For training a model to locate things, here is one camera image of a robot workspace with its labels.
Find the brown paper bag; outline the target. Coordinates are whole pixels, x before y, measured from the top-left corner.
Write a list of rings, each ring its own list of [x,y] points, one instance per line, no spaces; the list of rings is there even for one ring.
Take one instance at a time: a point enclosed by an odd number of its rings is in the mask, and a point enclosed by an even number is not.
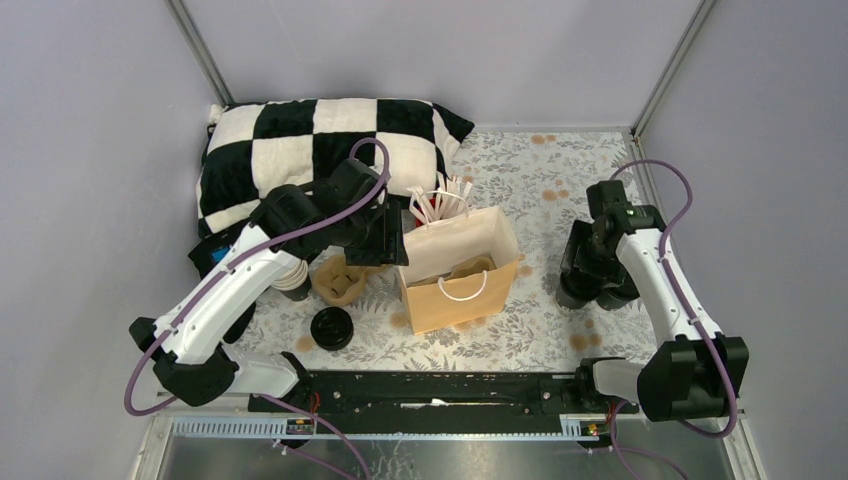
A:
[[[398,268],[401,300],[414,334],[453,326],[503,310],[516,278],[519,247],[499,206],[470,211],[418,227],[404,235],[409,264]],[[465,278],[421,285],[456,265],[489,255],[497,268]]]

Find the black paper coffee cup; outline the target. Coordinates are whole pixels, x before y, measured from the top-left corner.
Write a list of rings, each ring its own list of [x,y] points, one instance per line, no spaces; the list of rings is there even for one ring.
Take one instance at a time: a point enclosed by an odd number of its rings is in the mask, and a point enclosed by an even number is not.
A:
[[[593,284],[561,282],[555,293],[555,301],[561,308],[579,310],[593,302],[600,291]]]

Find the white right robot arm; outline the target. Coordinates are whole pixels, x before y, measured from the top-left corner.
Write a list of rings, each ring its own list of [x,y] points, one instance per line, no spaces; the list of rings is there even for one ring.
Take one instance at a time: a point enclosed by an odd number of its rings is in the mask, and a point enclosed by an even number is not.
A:
[[[749,360],[697,300],[668,246],[659,210],[635,205],[620,180],[586,190],[589,221],[573,223],[560,266],[556,302],[613,311],[641,301],[657,350],[646,364],[587,358],[575,372],[575,402],[597,412],[613,399],[640,406],[651,421],[733,419]]]

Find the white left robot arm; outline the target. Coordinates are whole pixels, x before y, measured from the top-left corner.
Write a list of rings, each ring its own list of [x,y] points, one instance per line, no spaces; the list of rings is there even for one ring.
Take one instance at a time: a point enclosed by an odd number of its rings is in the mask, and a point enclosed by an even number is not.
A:
[[[156,319],[131,324],[143,355],[125,390],[126,410],[142,416],[224,394],[271,396],[288,411],[304,407],[311,387],[294,361],[227,346],[223,337],[274,282],[300,286],[307,257],[329,246],[343,248],[355,266],[407,264],[400,213],[387,199],[390,178],[388,156],[380,172],[349,157],[308,188],[273,189],[186,298]]]

